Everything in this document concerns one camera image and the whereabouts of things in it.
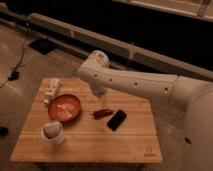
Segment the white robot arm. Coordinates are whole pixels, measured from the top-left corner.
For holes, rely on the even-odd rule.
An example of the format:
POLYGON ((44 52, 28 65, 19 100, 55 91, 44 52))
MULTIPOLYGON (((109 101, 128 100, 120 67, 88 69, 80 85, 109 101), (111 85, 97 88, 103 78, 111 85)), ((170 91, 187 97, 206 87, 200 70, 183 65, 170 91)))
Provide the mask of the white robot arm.
POLYGON ((111 69, 108 56, 100 50, 89 54, 77 74, 97 97, 111 88, 182 110, 185 121, 180 171, 213 171, 213 82, 111 69))

